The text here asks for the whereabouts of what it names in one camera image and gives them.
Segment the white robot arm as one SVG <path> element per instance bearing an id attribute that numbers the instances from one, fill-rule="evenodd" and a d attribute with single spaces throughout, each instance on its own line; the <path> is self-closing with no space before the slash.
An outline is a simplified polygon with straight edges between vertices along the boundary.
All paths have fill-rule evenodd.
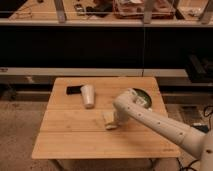
<path id="1" fill-rule="evenodd" d="M 129 117 L 144 124 L 200 161 L 200 171 L 213 171 L 213 130 L 204 133 L 190 125 L 150 110 L 151 97 L 141 89 L 129 88 L 113 101 L 117 122 Z"/>

